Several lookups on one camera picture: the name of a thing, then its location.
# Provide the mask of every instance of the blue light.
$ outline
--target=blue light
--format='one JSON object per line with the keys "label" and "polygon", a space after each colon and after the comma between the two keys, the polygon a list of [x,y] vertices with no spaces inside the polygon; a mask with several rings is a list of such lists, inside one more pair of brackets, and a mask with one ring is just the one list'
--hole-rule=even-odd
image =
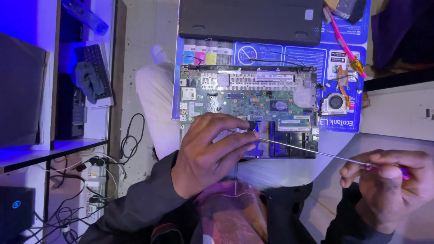
{"label": "blue light", "polygon": [[15,201],[15,202],[12,204],[12,208],[13,208],[13,209],[15,209],[15,208],[17,208],[17,207],[19,207],[19,206],[21,206],[21,201]]}

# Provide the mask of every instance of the hand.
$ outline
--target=hand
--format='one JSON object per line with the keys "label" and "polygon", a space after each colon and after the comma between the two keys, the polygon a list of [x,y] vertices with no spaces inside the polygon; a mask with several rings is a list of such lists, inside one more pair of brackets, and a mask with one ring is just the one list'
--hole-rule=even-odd
{"label": "hand", "polygon": [[244,156],[255,148],[257,132],[231,134],[212,143],[228,129],[248,129],[249,123],[222,113],[205,113],[196,117],[184,136],[175,166],[172,168],[173,187],[188,199],[224,176]]}
{"label": "hand", "polygon": [[[363,165],[346,162],[340,170],[344,188],[360,176],[362,199],[356,205],[356,211],[365,223],[379,232],[392,233],[398,221],[434,198],[434,163],[425,152],[375,150],[352,159],[384,164],[366,171]],[[401,170],[389,163],[407,166],[411,178],[402,181]]]}

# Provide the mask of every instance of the gray cloth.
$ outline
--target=gray cloth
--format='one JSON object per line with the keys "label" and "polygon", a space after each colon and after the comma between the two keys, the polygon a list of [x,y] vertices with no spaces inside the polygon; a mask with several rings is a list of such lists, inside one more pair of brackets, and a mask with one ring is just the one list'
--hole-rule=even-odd
{"label": "gray cloth", "polygon": [[78,62],[74,65],[71,80],[83,91],[91,104],[96,104],[96,95],[105,92],[103,83],[89,62]]}

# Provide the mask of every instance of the white pants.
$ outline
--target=white pants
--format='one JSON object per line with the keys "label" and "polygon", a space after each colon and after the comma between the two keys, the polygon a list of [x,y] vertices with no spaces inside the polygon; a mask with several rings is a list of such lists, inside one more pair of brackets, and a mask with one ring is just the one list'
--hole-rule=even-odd
{"label": "white pants", "polygon": [[[160,63],[146,66],[136,73],[136,87],[145,112],[158,158],[164,158],[180,146],[178,120],[172,120],[174,65]],[[321,131],[319,151],[338,154],[354,134]],[[332,158],[254,159],[239,163],[228,174],[259,190],[282,186],[299,186],[312,182]]]}

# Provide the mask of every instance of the laptop motherboard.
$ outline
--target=laptop motherboard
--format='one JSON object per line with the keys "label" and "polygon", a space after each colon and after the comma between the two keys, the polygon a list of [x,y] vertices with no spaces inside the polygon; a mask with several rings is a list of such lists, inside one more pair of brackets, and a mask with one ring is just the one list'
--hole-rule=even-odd
{"label": "laptop motherboard", "polygon": [[[182,65],[181,139],[196,116],[214,112],[248,121],[247,131],[256,130],[261,138],[317,151],[316,77],[315,68]],[[222,132],[215,140],[228,134]],[[246,159],[316,157],[275,143],[255,144]]]}

